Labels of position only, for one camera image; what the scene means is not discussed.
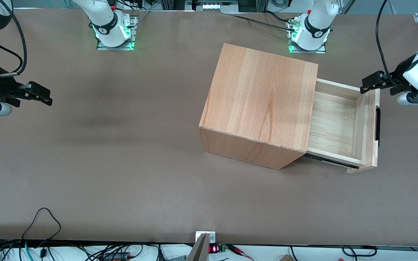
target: white cylinder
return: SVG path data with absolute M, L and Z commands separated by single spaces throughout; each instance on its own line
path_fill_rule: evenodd
M 95 25 L 107 25 L 114 17 L 114 12 L 106 0 L 73 0 L 85 11 Z
M 318 29 L 328 28 L 339 9 L 337 0 L 315 0 L 311 13 L 309 13 L 309 23 Z

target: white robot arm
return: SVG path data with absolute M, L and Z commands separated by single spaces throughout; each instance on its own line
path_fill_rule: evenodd
M 291 40 L 307 51 L 319 49 L 327 40 L 330 25 L 339 9 L 337 0 L 315 0 L 310 12 L 295 18 L 299 25 L 293 26 L 296 33 Z
M 107 47 L 116 47 L 131 37 L 130 15 L 112 10 L 106 0 L 73 0 L 88 15 L 96 37 Z
M 390 89 L 391 95 L 401 92 L 397 101 L 401 105 L 418 105 L 418 51 L 402 61 L 390 73 L 390 78 L 383 71 L 377 71 L 362 79 L 361 94 L 373 89 Z

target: metal base plate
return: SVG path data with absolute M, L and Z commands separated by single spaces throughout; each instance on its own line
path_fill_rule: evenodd
M 300 48 L 297 43 L 293 42 L 290 38 L 288 38 L 288 51 L 289 53 L 326 53 L 325 43 L 317 50 L 308 51 Z
M 99 39 L 98 44 L 96 45 L 96 50 L 99 51 L 133 51 L 135 49 L 135 38 L 136 38 L 136 26 L 138 25 L 138 16 L 130 16 L 130 29 L 124 28 L 126 34 L 130 34 L 131 37 L 123 42 L 120 46 L 108 47 L 103 45 Z
M 298 24 L 291 25 L 289 23 L 286 23 L 286 25 L 287 25 L 287 28 L 293 28 L 293 29 L 297 30 Z M 313 50 L 313 51 L 304 50 L 304 49 L 300 48 L 297 43 L 295 43 L 294 41 L 291 40 L 292 35 L 294 33 L 297 33 L 297 31 L 295 31 L 295 32 L 287 31 L 288 52 L 289 53 L 326 53 L 325 43 L 323 43 L 322 46 L 320 46 L 319 49 Z
M 196 231 L 194 241 L 198 241 L 199 236 L 201 236 L 202 233 L 209 233 L 210 235 L 210 242 L 211 244 L 214 244 L 216 242 L 216 233 L 215 231 Z

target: wood grain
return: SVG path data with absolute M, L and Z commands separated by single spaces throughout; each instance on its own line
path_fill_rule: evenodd
M 377 167 L 378 141 L 375 140 L 375 128 L 377 117 L 375 110 L 380 107 L 380 90 L 369 91 L 356 101 L 356 126 L 355 133 L 361 133 L 355 137 L 353 153 L 361 157 L 365 165 L 357 169 L 348 169 L 348 173 L 356 173 L 362 170 Z
M 199 127 L 237 139 L 227 147 L 220 143 L 226 138 L 202 137 L 204 149 L 276 169 L 300 157 L 307 150 L 317 67 L 225 43 Z M 266 155 L 281 148 L 288 156 L 275 162 L 251 157 L 253 142 Z
M 359 88 L 317 79 L 307 152 L 359 169 L 377 166 L 375 109 L 380 91 L 360 94 Z
M 200 128 L 205 151 L 244 160 L 273 169 L 281 169 L 301 157 L 303 152 L 286 150 L 271 144 L 256 142 L 245 137 Z

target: black cable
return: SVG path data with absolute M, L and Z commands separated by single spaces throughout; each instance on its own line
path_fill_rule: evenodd
M 351 250 L 351 252 L 353 253 L 353 254 L 348 254 L 346 251 L 345 251 L 345 249 L 349 249 L 349 250 Z M 354 257 L 355 258 L 355 261 L 358 261 L 357 260 L 357 258 L 358 257 L 371 257 L 371 256 L 375 256 L 376 254 L 377 254 L 377 248 L 375 248 L 375 247 L 372 247 L 372 249 L 373 249 L 373 253 L 372 254 L 356 254 L 356 252 L 353 250 L 353 248 L 351 248 L 350 246 L 343 246 L 342 248 L 341 248 L 341 251 L 343 251 L 343 254 L 345 254 L 346 256 L 350 256 L 350 257 Z
M 295 260 L 295 261 L 298 261 L 298 259 L 296 258 L 296 256 L 295 256 L 295 251 L 293 250 L 293 246 L 290 246 L 290 249 L 291 249 L 291 255 L 293 256 L 293 259 Z
M 33 226 L 33 223 L 35 223 L 35 220 L 36 220 L 36 217 L 38 216 L 38 213 L 40 212 L 40 211 L 42 211 L 42 210 L 46 210 L 46 211 L 48 211 L 49 212 L 49 214 L 51 215 L 51 217 L 53 218 L 53 220 L 54 221 L 56 221 L 56 223 L 58 224 L 58 226 L 59 226 L 59 229 L 58 229 L 58 231 L 56 232 L 56 233 L 54 233 L 52 236 L 50 236 L 48 239 L 46 239 L 45 241 L 48 241 L 48 240 L 50 240 L 50 239 L 52 239 L 54 236 L 56 236 L 60 231 L 61 231 L 61 228 L 62 228 L 62 226 L 61 226 L 61 223 L 59 223 L 59 221 L 53 216 L 53 213 L 51 213 L 51 210 L 49 210 L 48 208 L 45 208 L 45 207 L 43 207 L 43 208 L 40 208 L 37 212 L 36 212 L 36 214 L 35 214 L 35 217 L 33 218 L 33 220 L 32 220 L 32 223 L 30 223 L 30 226 L 28 226 L 28 228 L 27 229 L 25 229 L 25 231 L 24 231 L 24 233 L 22 234 L 22 240 L 25 240 L 25 234 L 27 233 L 27 231 L 28 230 L 30 230 L 30 228 Z
M 18 60 L 19 60 L 19 65 L 17 66 L 17 68 L 16 68 L 14 71 L 12 71 L 12 73 L 14 73 L 14 72 L 18 71 L 18 69 L 20 69 L 20 68 L 22 67 L 22 63 L 23 63 L 23 61 L 22 61 L 22 57 L 20 57 L 20 55 L 16 54 L 15 52 L 13 52 L 13 51 L 11 51 L 11 50 L 7 49 L 6 47 L 4 47 L 4 46 L 2 46 L 2 45 L 0 45 L 0 48 L 1 48 L 2 50 L 5 50 L 5 51 L 7 51 L 8 53 L 12 54 L 13 56 L 16 56 L 16 57 L 18 58 Z
M 231 14 L 231 16 L 238 17 L 238 18 L 242 18 L 244 20 L 252 21 L 254 23 L 258 23 L 258 24 L 261 24 L 261 25 L 271 26 L 273 28 L 279 28 L 279 29 L 283 29 L 283 30 L 287 30 L 287 31 L 292 31 L 292 32 L 295 31 L 293 28 L 283 28 L 283 27 L 278 26 L 278 25 L 271 25 L 271 24 L 264 23 L 264 22 L 261 22 L 261 21 L 257 21 L 257 20 L 254 20 L 254 19 L 251 19 L 251 18 L 247 18 L 247 17 L 242 17 L 242 16 L 238 16 L 238 15 L 234 15 L 234 14 L 233 15 Z
M 130 7 L 131 9 L 133 9 L 133 10 L 136 10 L 136 8 L 139 8 L 139 9 L 143 9 L 143 10 L 146 10 L 146 8 L 144 8 L 144 7 L 135 7 L 134 5 L 129 5 L 129 4 L 126 4 L 124 1 L 122 1 L 122 0 L 116 0 L 117 2 L 119 2 L 119 3 L 121 3 L 121 4 L 123 4 L 123 5 L 126 5 L 126 6 L 128 6 L 128 7 Z
M 24 61 L 22 63 L 22 67 L 20 68 L 20 70 L 17 71 L 17 75 L 20 75 L 25 70 L 25 67 L 27 65 L 27 45 L 25 44 L 24 33 L 22 32 L 22 28 L 20 27 L 20 24 L 17 18 L 15 17 L 14 13 L 12 12 L 12 10 L 7 6 L 7 4 L 3 0 L 0 0 L 0 3 L 1 5 L 4 6 L 4 8 L 7 10 L 7 12 L 10 14 L 12 19 L 14 20 L 15 25 L 17 26 L 17 30 L 19 31 L 19 34 L 20 34 L 20 40 L 22 41 L 22 48 L 24 50 Z
M 132 256 L 130 259 L 133 259 L 133 258 L 139 256 L 141 254 L 141 252 L 143 252 L 143 245 L 141 245 L 141 250 L 138 252 L 138 254 L 136 254 L 135 256 Z
M 11 247 L 7 250 L 7 252 L 5 254 L 4 254 L 4 251 L 3 251 L 4 256 L 1 259 L 1 261 L 5 261 L 5 257 L 7 256 L 7 254 L 9 254 L 10 250 L 12 249 L 12 246 L 13 246 L 13 244 L 11 245 Z
M 282 21 L 282 22 L 285 22 L 285 23 L 287 23 L 289 20 L 293 19 L 293 18 L 283 19 L 283 18 L 281 18 L 281 17 L 277 16 L 277 14 L 276 14 L 276 13 L 271 12 L 271 11 L 269 11 L 269 10 L 265 10 L 265 11 L 264 11 L 264 13 L 270 13 L 270 14 L 271 14 L 271 15 L 273 15 L 275 18 L 277 18 L 278 20 L 280 20 L 280 21 Z
M 21 252 L 21 249 L 22 249 L 22 241 L 20 241 L 20 245 L 19 245 L 19 260 L 20 261 L 22 261 L 22 252 Z
M 51 253 L 51 249 L 49 248 L 49 246 L 48 246 L 47 248 L 48 248 L 49 255 L 51 256 L 51 259 L 52 259 L 53 261 L 56 261 L 56 260 L 54 259 L 53 254 Z
M 99 259 L 99 257 L 100 257 L 101 255 L 103 255 L 103 253 L 105 253 L 105 252 L 107 252 L 107 251 L 109 251 L 109 250 L 111 250 L 111 249 L 113 249 L 113 248 L 115 248 L 115 247 L 116 247 L 116 246 L 115 246 L 114 244 L 112 244 L 112 245 L 108 245 L 108 246 L 106 246 L 106 248 L 105 248 L 105 249 L 100 250 L 100 251 L 98 251 L 98 252 L 96 252 L 96 253 L 92 254 L 92 255 L 91 255 L 91 257 L 89 257 L 89 258 L 85 259 L 85 261 L 88 261 L 88 260 L 90 260 L 90 261 L 94 261 L 94 259 L 91 259 L 91 258 L 95 258 L 95 259 L 98 259 L 98 260 L 102 260 L 102 259 Z
M 82 244 L 80 244 L 80 246 L 77 246 L 77 248 L 80 248 L 80 250 L 85 252 L 86 256 L 91 257 L 90 253 L 88 253 L 88 251 L 86 251 L 86 249 L 82 246 Z
M 386 66 L 385 56 L 383 55 L 382 46 L 380 45 L 380 38 L 378 37 L 378 26 L 380 25 L 380 17 L 382 15 L 383 7 L 385 7 L 386 2 L 388 2 L 388 0 L 383 1 L 382 6 L 380 7 L 380 10 L 377 15 L 377 21 L 375 22 L 375 40 L 377 41 L 377 48 L 378 48 L 378 51 L 380 52 L 380 58 L 382 59 L 382 64 L 383 64 L 383 68 L 385 69 L 386 77 L 391 81 L 391 83 L 395 87 L 402 88 L 401 86 L 399 86 L 393 81 L 393 78 L 391 78 L 391 75 L 388 72 L 388 67 Z

